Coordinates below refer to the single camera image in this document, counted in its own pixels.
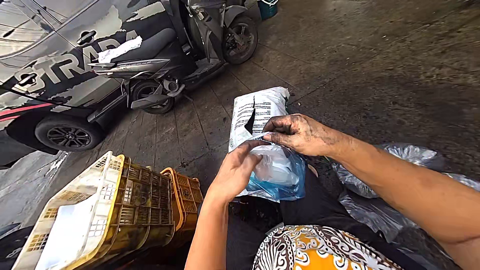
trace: white plastic crate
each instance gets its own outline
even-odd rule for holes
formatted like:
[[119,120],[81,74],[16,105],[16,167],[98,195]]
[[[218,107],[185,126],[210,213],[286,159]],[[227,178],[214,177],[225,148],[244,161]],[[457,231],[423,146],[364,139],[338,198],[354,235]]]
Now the white plastic crate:
[[[105,231],[110,222],[108,217],[111,216],[109,214],[113,209],[115,189],[121,177],[122,167],[123,156],[115,157],[109,151],[52,197],[43,208],[13,269],[33,270],[46,267],[50,270],[69,269],[69,265],[73,262],[92,257],[105,239]],[[85,226],[85,230],[72,229],[71,239],[57,242],[59,245],[80,245],[76,254],[72,256],[70,253],[70,256],[65,256],[58,252],[56,243],[48,242],[59,207],[75,205],[90,197],[92,197],[91,209],[87,211],[88,216],[85,217],[90,221]],[[37,267],[46,245],[48,248],[42,258],[44,263]]]

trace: yellow plastic crate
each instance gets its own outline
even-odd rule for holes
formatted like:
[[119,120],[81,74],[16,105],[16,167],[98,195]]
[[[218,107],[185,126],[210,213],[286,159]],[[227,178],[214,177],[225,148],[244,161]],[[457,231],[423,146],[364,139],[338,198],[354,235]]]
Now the yellow plastic crate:
[[171,179],[172,210],[175,231],[195,230],[198,219],[198,205],[204,197],[200,192],[200,182],[177,173],[172,168],[164,169],[161,174]]
[[141,247],[166,245],[172,239],[170,179],[109,151],[48,201],[13,269],[35,269],[59,207],[91,196],[96,196],[94,215],[81,252],[52,269],[91,267]]

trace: black alloy rim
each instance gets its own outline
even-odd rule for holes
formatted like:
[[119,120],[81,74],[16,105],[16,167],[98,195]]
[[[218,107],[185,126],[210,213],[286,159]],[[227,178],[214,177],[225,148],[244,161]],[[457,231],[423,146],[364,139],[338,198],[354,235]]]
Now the black alloy rim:
[[248,53],[248,49],[250,45],[253,43],[255,36],[250,33],[248,30],[248,25],[244,23],[240,23],[232,28],[235,34],[239,35],[244,41],[245,44],[241,45],[235,40],[235,37],[232,33],[228,34],[227,36],[227,54],[229,56],[239,55],[239,57],[243,57]]
[[[155,90],[156,90],[156,87],[153,87],[153,86],[144,87],[144,88],[140,89],[140,91],[138,91],[137,99],[146,98],[146,97],[152,95],[153,93],[155,93]],[[149,108],[153,108],[153,109],[163,108],[163,107],[165,107],[165,105],[168,103],[169,100],[170,99],[167,99],[167,100],[165,100],[164,103],[158,104],[158,105],[155,105],[155,106],[151,106]]]
[[85,147],[90,144],[92,138],[83,129],[71,126],[59,126],[50,129],[47,138],[59,146]]

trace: blue plastic bag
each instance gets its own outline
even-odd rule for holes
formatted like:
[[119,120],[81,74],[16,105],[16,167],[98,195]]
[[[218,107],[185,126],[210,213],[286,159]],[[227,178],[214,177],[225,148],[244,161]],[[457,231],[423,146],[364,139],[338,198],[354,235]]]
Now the blue plastic bag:
[[301,155],[276,144],[256,147],[251,153],[261,154],[264,158],[250,176],[245,188],[249,193],[264,190],[275,201],[305,197],[306,165]]

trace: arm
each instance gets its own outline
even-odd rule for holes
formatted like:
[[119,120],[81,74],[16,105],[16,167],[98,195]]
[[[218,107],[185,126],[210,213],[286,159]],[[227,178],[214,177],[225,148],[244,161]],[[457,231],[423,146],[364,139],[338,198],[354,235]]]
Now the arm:
[[272,118],[264,139],[334,158],[432,235],[464,269],[480,263],[480,193],[448,176],[296,114]]
[[254,167],[262,160],[261,156],[251,155],[250,150],[265,144],[246,141],[223,160],[202,204],[186,270],[226,268],[228,203],[245,188]]

